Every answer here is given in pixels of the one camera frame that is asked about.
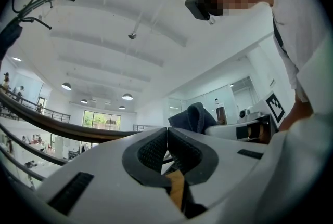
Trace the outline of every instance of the white shirt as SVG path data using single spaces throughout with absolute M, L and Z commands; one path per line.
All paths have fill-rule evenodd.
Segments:
M 287 54 L 274 37 L 276 47 L 285 64 L 292 89 L 298 89 L 300 85 L 296 74 L 331 31 L 330 22 L 319 0 L 274 0 L 272 13 Z

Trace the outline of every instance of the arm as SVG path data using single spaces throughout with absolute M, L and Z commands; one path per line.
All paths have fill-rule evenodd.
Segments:
M 310 117 L 313 113 L 312 107 L 309 102 L 302 102 L 301 99 L 295 94 L 295 104 L 293 105 L 289 115 L 285 117 L 279 127 L 279 131 L 289 130 L 294 122 L 303 118 Z

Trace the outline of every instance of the man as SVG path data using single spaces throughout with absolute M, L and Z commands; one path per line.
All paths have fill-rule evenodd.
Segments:
M 199 0 L 199 4 L 212 15 L 249 9 L 259 2 L 271 7 L 274 42 L 285 64 L 291 87 L 296 90 L 294 106 L 279 128 L 280 131 L 288 130 L 295 121 L 313 113 L 296 74 L 330 32 L 330 24 L 318 0 Z

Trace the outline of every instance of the gray cloth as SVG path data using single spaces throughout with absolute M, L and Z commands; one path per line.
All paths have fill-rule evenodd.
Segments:
M 216 120 L 200 102 L 169 118 L 169 123 L 173 128 L 182 128 L 200 134 L 203 134 L 208 127 L 217 125 Z

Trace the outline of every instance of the white ceiling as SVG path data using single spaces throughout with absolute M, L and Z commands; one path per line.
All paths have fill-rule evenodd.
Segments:
M 16 0 L 16 8 L 27 1 Z M 231 29 L 242 22 L 237 17 L 217 17 L 216 24 L 210 26 L 196 20 L 184 1 L 55 1 L 53 9 L 43 5 L 31 14 L 42 15 L 52 29 L 23 23 L 22 36 L 9 54 L 21 57 L 25 66 L 53 89 L 63 92 L 61 84 L 71 83 L 73 91 L 64 94 L 74 102 L 92 97 L 107 99 L 110 109 L 115 110 L 123 102 L 121 96 L 130 93 L 134 100 L 124 104 L 128 111 L 135 111 L 143 94 L 149 97 L 147 90 L 151 93 L 154 86 L 161 87 L 158 83 L 164 77 L 169 84 L 167 69 L 194 62 L 190 53 L 196 51 L 192 44 L 200 34 L 212 33 L 215 26 Z M 2 23 L 11 18 L 8 9 Z M 131 40 L 128 35 L 136 27 L 137 38 Z

